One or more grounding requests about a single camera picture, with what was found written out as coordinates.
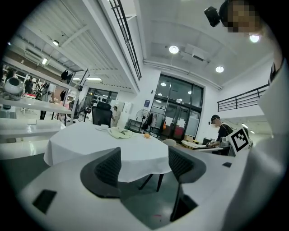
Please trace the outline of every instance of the fluorescent light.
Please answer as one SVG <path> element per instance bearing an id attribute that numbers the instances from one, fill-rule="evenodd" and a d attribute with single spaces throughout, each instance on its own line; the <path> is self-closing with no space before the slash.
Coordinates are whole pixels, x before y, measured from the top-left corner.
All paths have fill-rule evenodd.
<path id="1" fill-rule="evenodd" d="M 216 72 L 222 73 L 223 71 L 224 71 L 224 67 L 221 67 L 221 66 L 216 67 Z"/>
<path id="2" fill-rule="evenodd" d="M 248 127 L 247 125 L 245 125 L 245 124 L 242 124 L 242 126 L 243 126 L 244 128 L 247 128 L 247 129 L 249 128 L 249 127 Z"/>
<path id="3" fill-rule="evenodd" d="M 59 42 L 58 42 L 57 40 L 54 40 L 52 43 L 53 43 L 55 46 L 58 46 L 58 44 L 59 44 Z"/>
<path id="4" fill-rule="evenodd" d="M 48 61 L 48 59 L 47 59 L 47 58 L 44 58 L 43 61 L 42 61 L 42 64 L 45 65 L 45 63 L 46 63 L 47 61 Z"/>
<path id="5" fill-rule="evenodd" d="M 250 35 L 250 40 L 252 41 L 252 42 L 258 42 L 259 41 L 259 39 L 260 39 L 260 37 L 259 36 L 257 36 L 257 35 Z"/>
<path id="6" fill-rule="evenodd" d="M 179 48 L 177 46 L 170 46 L 168 49 L 172 54 L 176 54 L 179 52 Z"/>
<path id="7" fill-rule="evenodd" d="M 101 78 L 87 78 L 88 80 L 102 80 Z"/>

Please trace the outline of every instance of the railing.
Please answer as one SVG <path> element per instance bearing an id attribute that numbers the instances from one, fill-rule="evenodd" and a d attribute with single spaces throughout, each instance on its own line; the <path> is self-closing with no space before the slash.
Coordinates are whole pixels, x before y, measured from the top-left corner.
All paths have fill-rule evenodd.
<path id="1" fill-rule="evenodd" d="M 255 88 L 251 91 L 245 92 L 240 95 L 221 100 L 218 103 L 218 111 L 227 111 L 238 109 L 247 106 L 257 105 L 257 101 L 268 88 L 268 84 Z"/>
<path id="2" fill-rule="evenodd" d="M 127 46 L 128 52 L 131 56 L 131 60 L 132 60 L 133 66 L 135 68 L 137 78 L 138 78 L 138 80 L 140 80 L 140 78 L 141 78 L 140 66 L 139 66 L 139 63 L 137 61 L 137 57 L 135 54 L 135 47 L 134 47 L 134 44 L 133 44 L 132 39 L 131 39 L 131 33 L 130 33 L 129 28 L 128 28 L 125 12 L 124 12 L 123 7 L 121 5 L 121 1 L 120 0 L 110 0 L 109 2 L 110 2 L 110 5 L 112 6 L 112 10 L 114 12 L 114 15 L 117 19 L 117 23 L 121 29 L 121 33 L 123 35 L 123 38 L 125 39 L 126 46 Z"/>

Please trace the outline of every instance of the gray floor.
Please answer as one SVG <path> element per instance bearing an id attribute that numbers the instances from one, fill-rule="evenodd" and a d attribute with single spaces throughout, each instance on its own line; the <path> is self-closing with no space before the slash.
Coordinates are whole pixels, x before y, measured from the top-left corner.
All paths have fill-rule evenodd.
<path id="1" fill-rule="evenodd" d="M 49 167 L 44 162 L 43 155 L 0 161 L 15 193 Z M 123 205 L 138 220 L 153 230 L 170 223 L 178 183 L 172 172 L 167 173 L 163 177 L 159 192 L 156 192 L 159 175 L 153 175 L 146 186 L 139 190 L 147 177 L 131 183 L 119 182 L 119 188 Z"/>

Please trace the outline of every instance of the white ceiling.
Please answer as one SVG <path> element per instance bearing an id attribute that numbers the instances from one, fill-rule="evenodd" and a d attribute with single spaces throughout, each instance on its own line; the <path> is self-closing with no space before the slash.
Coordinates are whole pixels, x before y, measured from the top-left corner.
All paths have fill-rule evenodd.
<path id="1" fill-rule="evenodd" d="M 132 91 L 131 81 L 82 0 L 45 1 L 28 16 L 11 43 L 13 51 L 25 55 L 29 49 L 48 58 L 49 65 L 61 72 L 88 68 L 91 78 L 103 80 L 87 83 Z"/>
<path id="2" fill-rule="evenodd" d="M 220 23 L 211 27 L 204 10 L 217 9 L 224 0 L 134 0 L 141 34 L 144 59 L 176 66 L 222 85 L 272 53 L 268 41 L 252 43 L 248 37 L 228 33 Z M 168 48 L 179 47 L 173 55 Z M 192 58 L 191 46 L 204 52 L 205 61 Z M 217 73 L 215 68 L 225 71 Z"/>
<path id="3" fill-rule="evenodd" d="M 249 127 L 249 131 L 253 131 L 256 134 L 272 134 L 271 127 L 264 115 L 226 118 L 222 119 L 222 121 L 227 122 L 230 126 L 234 128 L 241 128 L 242 123 L 244 123 Z"/>

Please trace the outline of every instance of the round ceiling light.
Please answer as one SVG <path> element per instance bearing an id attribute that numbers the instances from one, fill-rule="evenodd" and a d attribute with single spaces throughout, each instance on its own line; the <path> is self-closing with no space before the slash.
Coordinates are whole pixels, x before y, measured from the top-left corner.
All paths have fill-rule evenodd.
<path id="1" fill-rule="evenodd" d="M 218 73 L 222 73 L 223 71 L 224 71 L 224 67 L 219 66 L 216 68 L 216 72 Z"/>
<path id="2" fill-rule="evenodd" d="M 250 35 L 250 40 L 252 42 L 258 42 L 260 39 L 260 36 L 257 36 L 257 35 Z"/>
<path id="3" fill-rule="evenodd" d="M 179 48 L 178 48 L 177 46 L 170 46 L 169 51 L 170 51 L 172 54 L 176 54 L 176 53 L 179 52 Z"/>

